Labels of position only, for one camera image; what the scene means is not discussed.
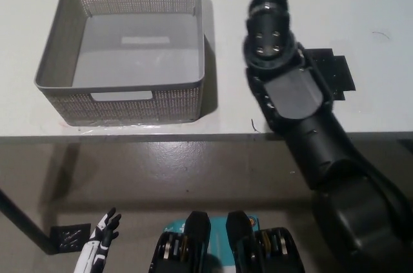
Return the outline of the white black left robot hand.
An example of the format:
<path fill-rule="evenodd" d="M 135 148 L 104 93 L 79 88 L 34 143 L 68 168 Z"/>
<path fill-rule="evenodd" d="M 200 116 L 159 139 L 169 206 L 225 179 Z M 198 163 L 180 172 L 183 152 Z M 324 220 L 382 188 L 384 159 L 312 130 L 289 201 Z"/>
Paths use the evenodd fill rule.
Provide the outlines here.
<path fill-rule="evenodd" d="M 74 273 L 102 273 L 104 271 L 110 245 L 119 236 L 116 229 L 120 219 L 121 214 L 116 213 L 116 208 L 111 208 L 102 217 L 88 241 L 83 245 Z"/>

